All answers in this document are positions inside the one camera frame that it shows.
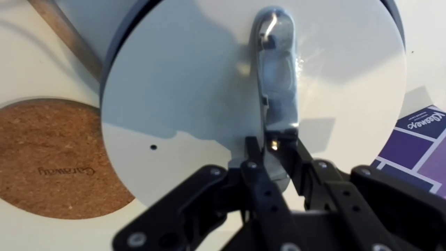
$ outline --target cork pad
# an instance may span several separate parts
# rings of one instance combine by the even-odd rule
[[[101,217],[132,201],[106,157],[99,111],[57,99],[0,109],[0,198],[60,219]]]

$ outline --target metal lever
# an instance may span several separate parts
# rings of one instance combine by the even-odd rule
[[[298,127],[296,53],[294,23],[273,9],[256,23],[256,72],[266,133],[285,133]]]

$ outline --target cork coaster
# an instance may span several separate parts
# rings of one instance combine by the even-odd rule
[[[0,109],[0,198],[60,219],[101,217],[132,201],[106,157],[99,111],[58,99]]]

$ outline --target purple card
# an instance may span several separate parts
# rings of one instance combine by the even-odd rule
[[[446,198],[446,113],[427,106],[400,119],[372,166]]]

